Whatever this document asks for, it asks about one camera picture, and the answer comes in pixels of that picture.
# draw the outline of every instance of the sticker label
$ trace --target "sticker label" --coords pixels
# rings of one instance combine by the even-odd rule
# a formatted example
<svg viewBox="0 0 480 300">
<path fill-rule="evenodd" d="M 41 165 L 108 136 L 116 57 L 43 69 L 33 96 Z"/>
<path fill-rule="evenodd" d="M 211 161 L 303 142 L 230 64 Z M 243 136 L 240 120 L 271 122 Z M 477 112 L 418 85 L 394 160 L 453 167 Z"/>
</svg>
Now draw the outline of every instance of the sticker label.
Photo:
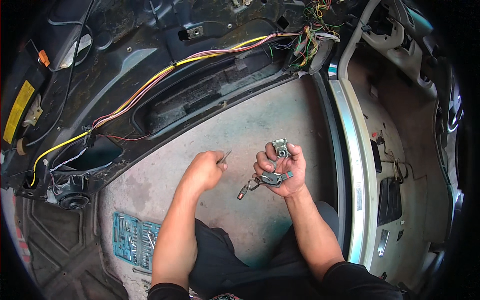
<svg viewBox="0 0 480 300">
<path fill-rule="evenodd" d="M 3 133 L 3 139 L 9 144 L 12 143 L 13 135 L 17 129 L 18 122 L 22 117 L 25 107 L 27 106 L 28 100 L 32 96 L 35 89 L 33 86 L 25 80 L 24 85 L 18 92 L 17 98 L 13 104 L 10 115 L 8 116 L 7 125 L 5 125 L 5 132 Z"/>
</svg>

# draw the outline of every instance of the leg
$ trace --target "leg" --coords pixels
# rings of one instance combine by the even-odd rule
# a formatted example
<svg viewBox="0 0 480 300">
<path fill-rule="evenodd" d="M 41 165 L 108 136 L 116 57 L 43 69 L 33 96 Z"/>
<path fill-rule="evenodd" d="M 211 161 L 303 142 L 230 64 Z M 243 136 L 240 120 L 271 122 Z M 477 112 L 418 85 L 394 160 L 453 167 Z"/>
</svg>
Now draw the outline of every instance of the leg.
<svg viewBox="0 0 480 300">
<path fill-rule="evenodd" d="M 335 209 L 323 201 L 315 204 L 322 218 L 338 238 L 339 222 L 338 214 Z M 269 267 L 272 270 L 270 272 L 271 274 L 285 274 L 290 276 L 308 276 L 310 274 L 307 263 L 303 259 L 298 248 L 293 225 L 290 226 L 288 231 L 282 237 L 279 245 L 276 247 Z"/>
<path fill-rule="evenodd" d="M 234 253 L 228 234 L 221 228 L 209 228 L 195 219 L 198 254 L 189 276 L 191 288 L 206 299 L 219 289 L 255 280 L 261 271 L 252 270 Z"/>
</svg>

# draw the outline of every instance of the blue tool case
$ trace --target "blue tool case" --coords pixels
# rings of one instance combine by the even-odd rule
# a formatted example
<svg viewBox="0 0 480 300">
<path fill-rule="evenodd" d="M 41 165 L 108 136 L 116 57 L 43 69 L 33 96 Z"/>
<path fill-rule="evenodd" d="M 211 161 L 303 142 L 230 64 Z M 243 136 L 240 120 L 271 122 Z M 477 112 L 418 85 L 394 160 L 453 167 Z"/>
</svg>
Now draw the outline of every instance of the blue tool case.
<svg viewBox="0 0 480 300">
<path fill-rule="evenodd" d="M 122 214 L 113 213 L 113 253 L 123 261 L 152 270 L 152 257 L 160 225 Z"/>
</svg>

